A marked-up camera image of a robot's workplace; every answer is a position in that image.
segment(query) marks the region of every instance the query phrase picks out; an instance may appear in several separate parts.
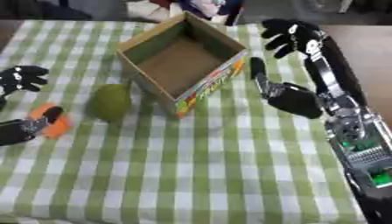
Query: tablecloth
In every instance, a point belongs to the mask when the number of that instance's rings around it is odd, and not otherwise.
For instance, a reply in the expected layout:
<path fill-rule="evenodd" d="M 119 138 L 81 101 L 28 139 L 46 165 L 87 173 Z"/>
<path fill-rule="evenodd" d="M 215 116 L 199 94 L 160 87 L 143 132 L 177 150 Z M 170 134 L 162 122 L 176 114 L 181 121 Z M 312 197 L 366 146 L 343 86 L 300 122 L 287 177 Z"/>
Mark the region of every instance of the tablecloth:
<path fill-rule="evenodd" d="M 58 139 L 0 148 L 0 222 L 364 222 L 322 122 L 269 106 L 248 66 L 183 119 L 166 116 L 136 84 L 122 122 L 89 116 L 90 95 L 124 77 L 117 43 L 152 26 L 25 21 L 19 28 L 0 69 L 46 67 L 49 84 L 11 96 L 0 121 L 54 102 L 73 127 Z M 263 57 L 271 79 L 312 87 L 299 55 L 275 60 L 263 50 L 261 26 L 220 29 L 249 57 Z"/>

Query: open cardboard box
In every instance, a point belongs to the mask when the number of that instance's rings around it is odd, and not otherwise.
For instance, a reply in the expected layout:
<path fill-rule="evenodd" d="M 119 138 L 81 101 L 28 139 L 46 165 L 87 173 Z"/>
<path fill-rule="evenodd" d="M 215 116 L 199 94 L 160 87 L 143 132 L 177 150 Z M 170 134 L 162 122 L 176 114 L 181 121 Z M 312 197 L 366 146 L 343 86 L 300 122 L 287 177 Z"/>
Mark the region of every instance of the open cardboard box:
<path fill-rule="evenodd" d="M 179 117 L 240 72 L 246 49 L 186 12 L 119 45 L 126 74 Z"/>

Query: table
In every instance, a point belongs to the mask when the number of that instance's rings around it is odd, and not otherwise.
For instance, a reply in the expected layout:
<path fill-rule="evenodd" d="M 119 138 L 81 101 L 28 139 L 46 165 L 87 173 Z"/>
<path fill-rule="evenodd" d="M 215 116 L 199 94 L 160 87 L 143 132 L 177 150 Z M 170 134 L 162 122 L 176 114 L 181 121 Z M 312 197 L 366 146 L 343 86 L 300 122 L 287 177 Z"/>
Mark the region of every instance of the table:
<path fill-rule="evenodd" d="M 0 70 L 50 68 L 40 93 L 9 99 L 0 121 L 43 102 L 64 107 L 73 128 L 0 149 L 0 222 L 362 223 L 320 121 L 261 100 L 249 68 L 181 120 L 131 88 L 132 109 L 107 125 L 85 113 L 102 84 L 119 83 L 119 41 L 151 24 L 25 21 Z M 274 80 L 308 85 L 298 55 L 276 61 L 261 26 L 220 27 L 263 56 Z"/>

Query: orange object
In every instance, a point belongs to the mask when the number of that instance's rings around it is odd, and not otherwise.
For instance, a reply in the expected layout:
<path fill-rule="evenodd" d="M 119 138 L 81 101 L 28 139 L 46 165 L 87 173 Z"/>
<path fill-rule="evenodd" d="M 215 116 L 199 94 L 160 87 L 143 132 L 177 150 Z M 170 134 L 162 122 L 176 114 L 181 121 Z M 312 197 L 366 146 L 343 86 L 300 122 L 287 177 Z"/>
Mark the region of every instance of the orange object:
<path fill-rule="evenodd" d="M 54 103 L 47 102 L 44 105 L 35 108 L 30 113 L 29 117 L 31 119 L 39 119 L 45 113 L 45 111 L 54 106 Z M 71 121 L 66 115 L 60 115 L 53 124 L 49 124 L 46 128 L 42 130 L 42 134 L 49 138 L 55 138 L 66 132 L 69 127 L 71 127 Z"/>

